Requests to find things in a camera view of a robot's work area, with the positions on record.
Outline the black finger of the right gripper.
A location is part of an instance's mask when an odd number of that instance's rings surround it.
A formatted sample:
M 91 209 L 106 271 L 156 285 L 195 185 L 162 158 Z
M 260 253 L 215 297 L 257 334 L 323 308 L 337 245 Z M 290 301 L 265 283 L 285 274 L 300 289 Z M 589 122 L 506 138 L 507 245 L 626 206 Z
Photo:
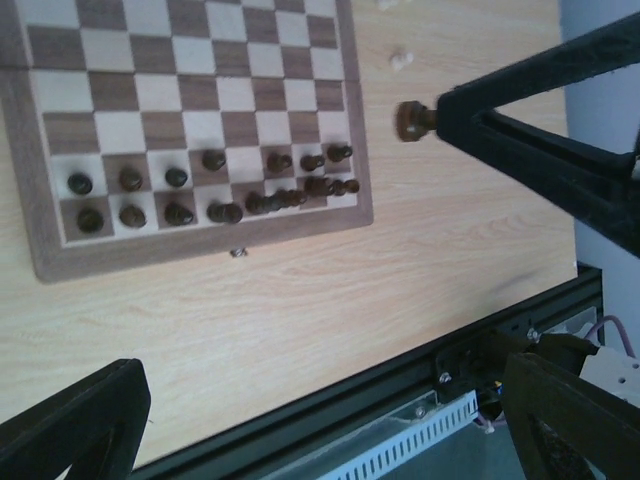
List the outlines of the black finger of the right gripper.
M 631 14 L 441 95 L 436 133 L 637 255 L 636 154 L 592 147 L 497 109 L 638 61 L 639 16 Z

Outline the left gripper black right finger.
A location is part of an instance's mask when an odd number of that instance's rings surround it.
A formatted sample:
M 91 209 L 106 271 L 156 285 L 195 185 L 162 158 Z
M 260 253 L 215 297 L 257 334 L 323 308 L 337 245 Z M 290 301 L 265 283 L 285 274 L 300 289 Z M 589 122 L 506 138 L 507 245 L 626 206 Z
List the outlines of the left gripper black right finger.
M 570 479 L 560 440 L 608 479 L 639 477 L 639 409 L 531 353 L 508 357 L 502 407 L 528 479 Z

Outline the dark chess piece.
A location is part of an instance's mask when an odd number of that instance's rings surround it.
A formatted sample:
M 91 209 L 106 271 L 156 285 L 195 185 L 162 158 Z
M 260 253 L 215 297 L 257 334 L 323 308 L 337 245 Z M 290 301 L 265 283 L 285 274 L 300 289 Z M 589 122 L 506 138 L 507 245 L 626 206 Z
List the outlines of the dark chess piece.
M 120 210 L 119 220 L 124 226 L 132 229 L 143 228 L 147 223 L 144 211 L 134 204 L 127 205 Z
M 360 191 L 360 183 L 356 179 L 336 179 L 331 184 L 331 191 L 332 194 L 337 197 L 341 197 L 347 194 L 357 194 Z
M 204 150 L 202 152 L 201 163 L 204 169 L 216 172 L 226 165 L 227 159 L 223 151 Z
M 340 163 L 353 155 L 353 149 L 349 145 L 330 145 L 326 155 L 329 161 Z
M 208 219 L 216 224 L 238 224 L 244 216 L 237 203 L 211 203 L 206 210 Z
M 303 205 L 308 200 L 308 195 L 304 190 L 279 189 L 274 194 L 274 198 L 276 206 L 279 209 L 284 209 Z
M 125 167 L 119 173 L 118 182 L 123 191 L 135 192 L 142 188 L 144 179 L 137 169 Z
M 93 181 L 83 172 L 71 174 L 67 179 L 68 189 L 75 195 L 85 196 L 92 192 Z
M 81 209 L 76 217 L 76 224 L 84 234 L 96 234 L 104 228 L 104 216 L 94 208 Z
M 403 101 L 397 105 L 395 131 L 401 142 L 421 140 L 437 129 L 437 111 L 419 101 Z
M 335 194 L 334 181 L 327 177 L 307 177 L 304 188 L 310 197 L 329 197 Z
M 263 215 L 281 210 L 284 203 L 279 194 L 261 195 L 251 192 L 246 198 L 245 207 L 252 215 Z
M 194 213 L 178 202 L 169 202 L 164 209 L 163 218 L 172 227 L 190 225 L 194 221 Z
M 323 155 L 306 155 L 300 160 L 300 167 L 306 172 L 313 172 L 325 165 Z
M 182 188 L 188 179 L 188 173 L 182 168 L 171 167 L 165 172 L 165 181 L 172 188 Z
M 289 169 L 293 164 L 292 157 L 288 154 L 273 152 L 267 158 L 267 170 L 273 174 L 280 174 Z

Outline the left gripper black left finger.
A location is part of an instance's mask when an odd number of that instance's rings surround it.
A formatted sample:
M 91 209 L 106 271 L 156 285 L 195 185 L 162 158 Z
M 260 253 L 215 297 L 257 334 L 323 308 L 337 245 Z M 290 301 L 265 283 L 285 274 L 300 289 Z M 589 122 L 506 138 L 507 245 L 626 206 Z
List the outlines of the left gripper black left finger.
M 126 479 L 150 411 L 138 359 L 119 359 L 1 424 L 3 479 Z

